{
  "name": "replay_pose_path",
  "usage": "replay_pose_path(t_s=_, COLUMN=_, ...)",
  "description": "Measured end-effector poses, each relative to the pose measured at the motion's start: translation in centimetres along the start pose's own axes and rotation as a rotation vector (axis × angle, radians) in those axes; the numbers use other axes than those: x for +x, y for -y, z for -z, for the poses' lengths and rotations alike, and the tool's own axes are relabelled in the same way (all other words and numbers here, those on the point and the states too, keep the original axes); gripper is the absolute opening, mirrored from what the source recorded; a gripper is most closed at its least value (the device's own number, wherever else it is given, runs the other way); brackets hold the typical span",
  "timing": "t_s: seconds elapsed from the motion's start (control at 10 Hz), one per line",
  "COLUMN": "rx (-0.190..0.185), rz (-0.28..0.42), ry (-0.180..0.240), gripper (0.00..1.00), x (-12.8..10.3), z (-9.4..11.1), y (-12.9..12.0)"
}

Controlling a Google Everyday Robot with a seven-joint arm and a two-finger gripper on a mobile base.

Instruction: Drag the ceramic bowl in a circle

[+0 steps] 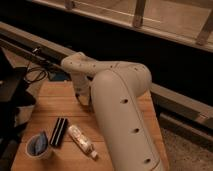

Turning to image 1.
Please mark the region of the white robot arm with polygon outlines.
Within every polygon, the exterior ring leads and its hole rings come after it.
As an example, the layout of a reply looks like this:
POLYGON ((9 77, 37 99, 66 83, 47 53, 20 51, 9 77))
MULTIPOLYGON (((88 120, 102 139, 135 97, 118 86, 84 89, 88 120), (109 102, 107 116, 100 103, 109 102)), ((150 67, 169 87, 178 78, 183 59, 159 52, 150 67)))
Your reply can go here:
POLYGON ((145 65, 77 52, 61 67, 71 75, 76 98, 91 100, 115 171, 166 171, 137 102, 152 83, 145 65))

